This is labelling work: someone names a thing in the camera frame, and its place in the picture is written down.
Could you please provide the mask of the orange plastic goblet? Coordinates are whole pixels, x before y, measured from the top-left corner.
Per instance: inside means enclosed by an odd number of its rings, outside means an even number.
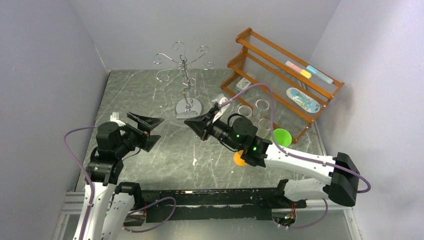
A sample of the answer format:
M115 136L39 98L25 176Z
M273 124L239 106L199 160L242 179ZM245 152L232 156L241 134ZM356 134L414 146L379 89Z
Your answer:
M241 158L243 151L237 151L234 156L233 156L233 161L236 165L240 166L240 167L245 167L248 164Z

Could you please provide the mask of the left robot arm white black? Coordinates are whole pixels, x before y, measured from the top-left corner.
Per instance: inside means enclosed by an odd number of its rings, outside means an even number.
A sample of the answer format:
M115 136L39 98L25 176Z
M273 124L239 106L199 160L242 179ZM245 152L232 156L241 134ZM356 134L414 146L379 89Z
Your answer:
M139 183L118 182L124 157L135 149L149 152L160 135L151 131L164 119L128 112L137 125L119 119L114 112L110 120L97 126L97 146L85 168L85 194L75 240L112 240L124 226L131 210L145 209Z

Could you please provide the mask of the clear wine glass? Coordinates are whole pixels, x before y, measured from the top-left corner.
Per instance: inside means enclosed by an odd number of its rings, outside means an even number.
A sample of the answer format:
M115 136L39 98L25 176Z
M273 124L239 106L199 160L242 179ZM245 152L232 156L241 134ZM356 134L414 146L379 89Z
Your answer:
M175 117L179 120L185 120L185 119L191 119L191 118L196 118L198 117L200 114L195 111L195 110L190 110L190 111L184 111L181 113L177 113L175 115Z

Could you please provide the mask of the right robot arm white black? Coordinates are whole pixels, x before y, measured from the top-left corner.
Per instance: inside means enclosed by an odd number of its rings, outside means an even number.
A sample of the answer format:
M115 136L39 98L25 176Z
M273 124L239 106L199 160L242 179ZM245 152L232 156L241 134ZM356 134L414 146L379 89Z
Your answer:
M237 116L232 124L215 118L213 111L187 118L187 125L201 140L214 137L233 151L241 151L240 158L247 165L280 168L307 176L303 180L282 180L275 193L275 202L288 207L292 202L329 199L353 207L356 204L359 170L346 153L337 156L315 155L271 142L257 136L257 127L244 116Z

